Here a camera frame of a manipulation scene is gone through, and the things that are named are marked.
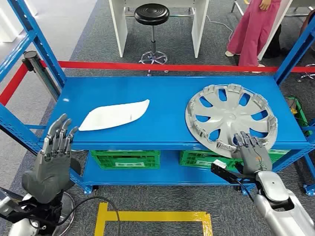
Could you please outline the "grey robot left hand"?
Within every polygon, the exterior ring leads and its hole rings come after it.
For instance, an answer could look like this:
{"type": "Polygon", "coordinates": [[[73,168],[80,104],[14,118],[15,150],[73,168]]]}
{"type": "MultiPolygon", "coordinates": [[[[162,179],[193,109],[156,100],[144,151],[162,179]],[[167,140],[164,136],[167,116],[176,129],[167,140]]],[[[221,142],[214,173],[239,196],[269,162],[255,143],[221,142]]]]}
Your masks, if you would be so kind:
{"type": "Polygon", "coordinates": [[[38,202],[47,204],[65,190],[69,182],[70,151],[76,126],[67,133],[72,120],[66,113],[52,123],[32,170],[22,176],[22,186],[38,202]]]}

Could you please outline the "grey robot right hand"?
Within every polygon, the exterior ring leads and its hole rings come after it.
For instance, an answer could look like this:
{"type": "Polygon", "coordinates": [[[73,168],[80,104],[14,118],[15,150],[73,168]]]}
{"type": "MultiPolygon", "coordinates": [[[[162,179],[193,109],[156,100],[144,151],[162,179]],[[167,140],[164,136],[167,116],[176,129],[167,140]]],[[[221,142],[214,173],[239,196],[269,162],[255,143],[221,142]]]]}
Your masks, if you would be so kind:
{"type": "Polygon", "coordinates": [[[255,177],[257,172],[272,170],[268,151],[258,138],[241,131],[234,134],[233,143],[237,146],[236,153],[242,160],[235,164],[239,173],[255,177]]]}

